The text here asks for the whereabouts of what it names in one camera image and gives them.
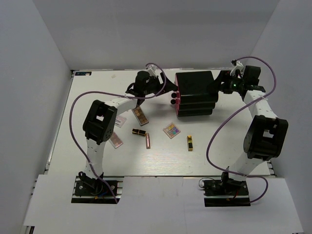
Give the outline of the gold black lipstick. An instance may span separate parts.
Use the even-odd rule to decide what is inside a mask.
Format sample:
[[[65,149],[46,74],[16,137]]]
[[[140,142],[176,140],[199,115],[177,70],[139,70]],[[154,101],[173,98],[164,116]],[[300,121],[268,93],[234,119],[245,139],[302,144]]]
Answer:
[[[187,136],[187,146],[188,146],[188,151],[192,151],[194,148],[193,145],[193,138],[192,136]]]
[[[138,135],[138,136],[145,136],[146,131],[140,130],[140,129],[132,129],[132,134]]]

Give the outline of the black drawer organizer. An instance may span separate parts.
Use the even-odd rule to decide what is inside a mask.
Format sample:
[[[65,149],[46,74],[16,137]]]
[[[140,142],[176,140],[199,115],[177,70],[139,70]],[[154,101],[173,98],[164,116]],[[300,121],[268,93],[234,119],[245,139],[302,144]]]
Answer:
[[[212,72],[179,72],[176,76],[180,91],[180,107],[177,117],[211,115],[218,101],[218,93],[207,92],[207,86],[214,81]]]

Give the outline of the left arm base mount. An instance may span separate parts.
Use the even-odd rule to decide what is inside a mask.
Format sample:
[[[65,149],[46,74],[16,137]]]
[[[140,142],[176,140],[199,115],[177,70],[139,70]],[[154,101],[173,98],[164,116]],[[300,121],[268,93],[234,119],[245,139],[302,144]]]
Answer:
[[[74,204],[117,204],[121,198],[124,177],[104,176],[89,178],[79,172],[74,183],[71,203]]]

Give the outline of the pink top drawer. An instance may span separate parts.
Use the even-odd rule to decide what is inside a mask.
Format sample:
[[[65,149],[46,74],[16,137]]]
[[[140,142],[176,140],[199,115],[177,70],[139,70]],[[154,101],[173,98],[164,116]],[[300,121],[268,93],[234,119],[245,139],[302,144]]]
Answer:
[[[175,91],[176,93],[175,111],[176,111],[176,115],[178,116],[179,107],[180,107],[180,91],[179,91],[179,84],[178,84],[178,79],[176,75],[175,75],[175,85],[177,86],[177,90]]]

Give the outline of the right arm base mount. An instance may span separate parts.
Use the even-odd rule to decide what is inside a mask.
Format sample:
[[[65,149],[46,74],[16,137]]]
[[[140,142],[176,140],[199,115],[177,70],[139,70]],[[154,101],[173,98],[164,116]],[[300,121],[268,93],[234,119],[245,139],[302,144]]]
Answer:
[[[246,181],[234,181],[223,172],[221,179],[201,178],[199,188],[204,191],[205,207],[247,207],[251,205]]]

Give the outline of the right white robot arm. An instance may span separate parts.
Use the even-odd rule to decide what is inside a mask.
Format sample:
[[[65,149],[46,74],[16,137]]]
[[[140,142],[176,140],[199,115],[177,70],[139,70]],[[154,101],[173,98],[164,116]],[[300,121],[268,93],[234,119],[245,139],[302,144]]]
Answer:
[[[253,118],[243,142],[243,153],[222,173],[220,188],[232,194],[260,164],[279,157],[286,137],[288,122],[271,109],[265,88],[259,85],[260,67],[235,67],[220,71],[208,91],[239,93]]]

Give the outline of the rose gold lipstick tube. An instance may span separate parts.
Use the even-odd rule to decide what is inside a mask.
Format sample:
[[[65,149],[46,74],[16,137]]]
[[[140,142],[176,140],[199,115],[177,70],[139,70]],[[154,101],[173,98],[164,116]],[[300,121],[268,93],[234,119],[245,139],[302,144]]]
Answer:
[[[149,133],[145,134],[145,140],[146,140],[146,148],[150,149],[151,148],[151,142],[150,142],[150,135],[149,135]]]

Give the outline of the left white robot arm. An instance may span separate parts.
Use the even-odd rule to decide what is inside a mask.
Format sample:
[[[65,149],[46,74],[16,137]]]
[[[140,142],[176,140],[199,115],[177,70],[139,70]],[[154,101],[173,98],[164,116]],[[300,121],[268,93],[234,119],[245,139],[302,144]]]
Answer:
[[[94,195],[103,189],[103,153],[106,142],[114,133],[115,120],[118,115],[134,109],[144,102],[147,95],[159,96],[169,91],[177,91],[177,86],[160,73],[162,83],[157,75],[147,71],[139,71],[135,82],[130,84],[125,95],[108,102],[93,101],[83,123],[83,131],[87,140],[87,164],[83,175],[90,179],[86,189]]]

